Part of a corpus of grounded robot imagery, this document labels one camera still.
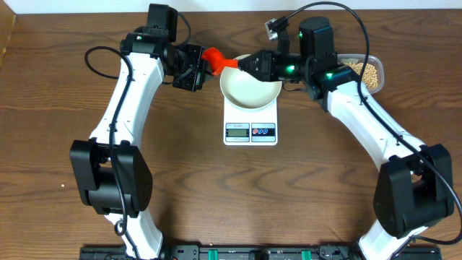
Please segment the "red plastic measuring scoop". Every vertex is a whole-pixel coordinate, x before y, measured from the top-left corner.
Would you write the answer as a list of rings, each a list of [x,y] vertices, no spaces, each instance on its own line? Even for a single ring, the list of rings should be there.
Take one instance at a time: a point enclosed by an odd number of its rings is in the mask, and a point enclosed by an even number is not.
[[[201,57],[209,63],[212,69],[212,76],[219,76],[225,67],[238,68],[237,59],[226,59],[225,55],[214,47],[206,49]]]

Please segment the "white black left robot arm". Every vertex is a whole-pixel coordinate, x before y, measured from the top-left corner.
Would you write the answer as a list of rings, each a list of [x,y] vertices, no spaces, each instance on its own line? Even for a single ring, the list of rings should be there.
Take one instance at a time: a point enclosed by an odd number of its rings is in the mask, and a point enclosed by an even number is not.
[[[146,25],[130,32],[119,49],[110,49],[121,59],[110,102],[89,139],[73,141],[69,152],[82,203],[113,224],[127,259],[170,257],[148,209],[152,174],[140,146],[154,94],[167,84],[165,78],[191,92],[205,81],[204,47],[176,43],[183,17],[171,6],[150,4]]]

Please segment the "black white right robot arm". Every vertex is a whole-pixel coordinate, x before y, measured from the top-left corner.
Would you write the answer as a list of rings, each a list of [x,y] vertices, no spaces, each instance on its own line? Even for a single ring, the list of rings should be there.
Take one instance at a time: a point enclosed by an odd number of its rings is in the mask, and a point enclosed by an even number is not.
[[[426,145],[401,127],[373,98],[361,76],[341,64],[325,17],[299,25],[300,52],[290,53],[286,17],[268,21],[278,40],[238,61],[262,82],[301,82],[310,99],[345,125],[365,148],[379,175],[373,199],[376,220],[358,242],[364,259],[395,259],[422,233],[461,210],[453,189],[452,161],[440,144]]]

